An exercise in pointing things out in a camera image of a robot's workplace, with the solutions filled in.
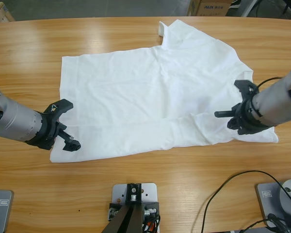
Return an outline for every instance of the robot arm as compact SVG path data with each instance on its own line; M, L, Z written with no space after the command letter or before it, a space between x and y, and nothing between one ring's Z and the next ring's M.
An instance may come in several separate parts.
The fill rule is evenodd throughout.
M291 72L278 82L259 92L259 86L248 80L236 80L242 102L231 111L215 112L216 117L232 117L229 129L238 134L254 134L291 120Z
M58 121L62 113L72 108L72 103L60 100L40 113L0 92L0 137L50 150L55 138L60 136L65 140L64 150L78 150L81 147L80 143L65 133L67 127Z

